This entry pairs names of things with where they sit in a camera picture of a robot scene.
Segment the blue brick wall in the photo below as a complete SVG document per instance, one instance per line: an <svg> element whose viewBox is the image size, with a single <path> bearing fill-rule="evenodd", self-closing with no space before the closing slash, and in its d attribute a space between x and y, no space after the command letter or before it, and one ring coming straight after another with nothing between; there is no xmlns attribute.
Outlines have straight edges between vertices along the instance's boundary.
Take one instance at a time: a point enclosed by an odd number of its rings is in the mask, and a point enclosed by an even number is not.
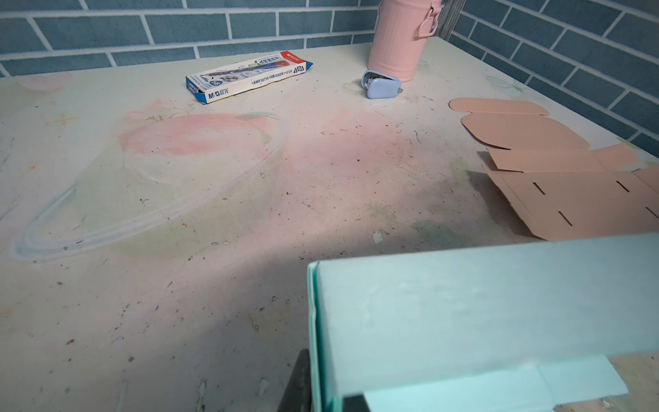
<svg viewBox="0 0 659 412"><path fill-rule="evenodd" d="M368 43L378 3L0 0L0 77Z"/></svg>
<svg viewBox="0 0 659 412"><path fill-rule="evenodd" d="M467 0L449 41L659 157L659 0Z"/></svg>

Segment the pink container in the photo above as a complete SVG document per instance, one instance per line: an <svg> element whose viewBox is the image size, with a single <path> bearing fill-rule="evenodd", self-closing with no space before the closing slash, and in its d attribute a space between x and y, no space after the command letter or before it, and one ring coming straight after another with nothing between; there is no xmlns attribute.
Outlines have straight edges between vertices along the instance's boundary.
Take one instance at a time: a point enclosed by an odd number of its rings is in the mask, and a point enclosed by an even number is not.
<svg viewBox="0 0 659 412"><path fill-rule="evenodd" d="M437 30L441 0L382 0L367 67L408 82Z"/></svg>

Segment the teal box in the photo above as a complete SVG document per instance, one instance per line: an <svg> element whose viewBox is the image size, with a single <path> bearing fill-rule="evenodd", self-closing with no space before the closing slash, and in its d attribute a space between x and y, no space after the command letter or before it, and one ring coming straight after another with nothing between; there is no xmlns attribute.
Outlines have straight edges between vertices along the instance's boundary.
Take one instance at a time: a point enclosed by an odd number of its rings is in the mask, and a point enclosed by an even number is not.
<svg viewBox="0 0 659 412"><path fill-rule="evenodd" d="M606 356L659 348L657 250L651 233L314 262L314 410L363 395L372 412L549 412L625 394Z"/></svg>

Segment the table surface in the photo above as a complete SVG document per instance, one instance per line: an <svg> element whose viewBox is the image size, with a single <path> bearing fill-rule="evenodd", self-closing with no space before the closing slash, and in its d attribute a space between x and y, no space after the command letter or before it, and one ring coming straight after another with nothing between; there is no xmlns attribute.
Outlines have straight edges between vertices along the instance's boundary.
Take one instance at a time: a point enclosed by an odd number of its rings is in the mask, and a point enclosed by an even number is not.
<svg viewBox="0 0 659 412"><path fill-rule="evenodd" d="M308 73L209 105L185 75L242 57L0 79L0 410L272 411L309 262L537 240L450 99L622 141L438 38L368 100L369 47L296 51ZM608 406L653 410L657 361L614 364L632 396Z"/></svg>

